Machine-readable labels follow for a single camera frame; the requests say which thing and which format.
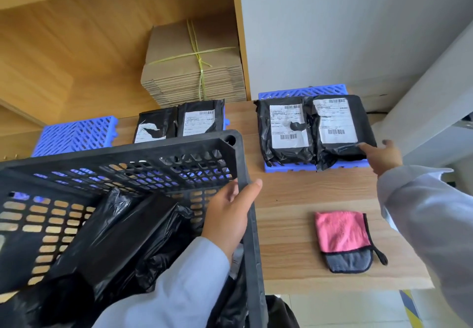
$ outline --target pink cleaning cloth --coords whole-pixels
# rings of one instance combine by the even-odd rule
[[[316,228],[323,253],[353,251],[371,246],[362,212],[316,212]]]

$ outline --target stack of cardboard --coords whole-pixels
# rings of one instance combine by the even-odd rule
[[[235,14],[192,22],[199,51],[233,47],[200,54],[202,60],[211,65],[203,64],[207,99],[246,100]],[[161,107],[199,100],[201,71],[195,55],[156,62],[193,52],[185,21],[153,27],[141,84]]]

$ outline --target light blue sleeve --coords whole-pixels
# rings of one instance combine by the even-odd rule
[[[473,197],[442,182],[450,169],[403,166],[384,173],[383,217],[438,276],[448,304],[473,327]]]
[[[229,269],[223,251],[197,237],[158,277],[154,292],[112,304],[93,328],[204,328]]]

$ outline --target barcode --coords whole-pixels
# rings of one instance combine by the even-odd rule
[[[287,135],[279,135],[281,140],[293,140],[297,139],[297,134],[287,134]]]
[[[329,135],[344,135],[345,130],[339,130],[339,129],[327,129],[327,132]]]

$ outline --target tiled floor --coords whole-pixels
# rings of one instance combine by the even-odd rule
[[[468,328],[437,290],[413,291],[425,328]],[[282,295],[301,328],[411,328],[398,291]]]

